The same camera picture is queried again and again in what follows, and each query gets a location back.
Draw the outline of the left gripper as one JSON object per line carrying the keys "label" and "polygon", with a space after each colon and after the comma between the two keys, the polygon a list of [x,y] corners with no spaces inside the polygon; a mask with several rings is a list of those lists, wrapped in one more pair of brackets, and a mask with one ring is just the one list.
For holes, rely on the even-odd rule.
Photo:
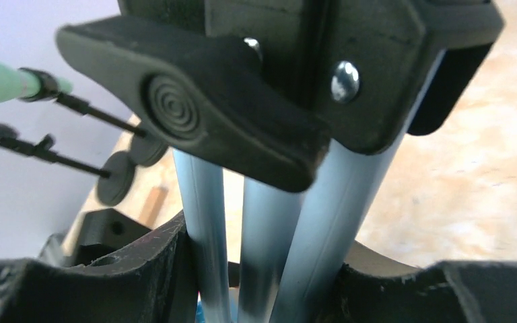
{"label": "left gripper", "polygon": [[149,233],[151,228],[127,217],[116,209],[100,209],[84,214],[80,232],[76,234],[73,252],[62,249],[64,234],[48,237],[40,251],[40,260],[52,266],[89,265]]}

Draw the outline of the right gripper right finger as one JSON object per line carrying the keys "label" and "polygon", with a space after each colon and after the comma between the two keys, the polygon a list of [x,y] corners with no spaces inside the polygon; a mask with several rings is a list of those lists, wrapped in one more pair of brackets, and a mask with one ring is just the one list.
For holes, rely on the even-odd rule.
{"label": "right gripper right finger", "polygon": [[517,322],[517,262],[443,261],[376,277],[341,269],[317,322]]}

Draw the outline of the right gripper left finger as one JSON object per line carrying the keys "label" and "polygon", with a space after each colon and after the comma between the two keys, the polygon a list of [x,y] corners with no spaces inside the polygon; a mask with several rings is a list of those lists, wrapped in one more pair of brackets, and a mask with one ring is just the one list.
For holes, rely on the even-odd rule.
{"label": "right gripper left finger", "polygon": [[0,322],[194,322],[197,294],[182,213],[87,266],[0,260]]}

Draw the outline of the black microphone stand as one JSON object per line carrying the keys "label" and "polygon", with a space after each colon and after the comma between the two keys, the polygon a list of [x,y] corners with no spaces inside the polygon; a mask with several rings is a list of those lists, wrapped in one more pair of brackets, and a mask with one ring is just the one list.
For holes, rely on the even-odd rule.
{"label": "black microphone stand", "polygon": [[38,143],[17,138],[0,139],[0,148],[96,176],[96,196],[103,205],[114,207],[124,200],[136,174],[136,164],[126,151],[113,153],[101,168],[97,168],[57,153],[53,150],[54,144],[55,139],[51,135],[44,136]]}

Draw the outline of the mint microphone stand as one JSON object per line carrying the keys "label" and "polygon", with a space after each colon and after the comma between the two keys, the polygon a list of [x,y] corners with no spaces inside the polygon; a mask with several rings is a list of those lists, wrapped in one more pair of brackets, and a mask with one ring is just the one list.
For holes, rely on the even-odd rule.
{"label": "mint microphone stand", "polygon": [[89,115],[120,130],[131,133],[128,155],[132,162],[145,168],[158,163],[168,150],[168,145],[156,139],[142,124],[133,125],[108,114],[90,104],[89,101],[71,94],[73,84],[62,77],[46,71],[22,67],[20,75],[36,80],[36,93],[23,97],[26,102],[52,100],[80,115]]}

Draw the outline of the mint green microphone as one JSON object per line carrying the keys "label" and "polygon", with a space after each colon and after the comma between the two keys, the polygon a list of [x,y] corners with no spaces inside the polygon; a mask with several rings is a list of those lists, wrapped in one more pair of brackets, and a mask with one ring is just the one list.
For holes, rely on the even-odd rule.
{"label": "mint green microphone", "polygon": [[72,90],[73,84],[65,78],[35,69],[14,69],[0,63],[0,103],[47,101]]}

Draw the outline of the blue music stand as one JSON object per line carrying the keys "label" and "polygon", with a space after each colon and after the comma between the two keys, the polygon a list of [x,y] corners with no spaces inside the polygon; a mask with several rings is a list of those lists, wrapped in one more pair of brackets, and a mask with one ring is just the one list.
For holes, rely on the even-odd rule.
{"label": "blue music stand", "polygon": [[229,322],[223,171],[243,175],[241,322],[309,322],[406,134],[438,129],[491,1],[120,1],[57,48],[171,146],[205,317]]}

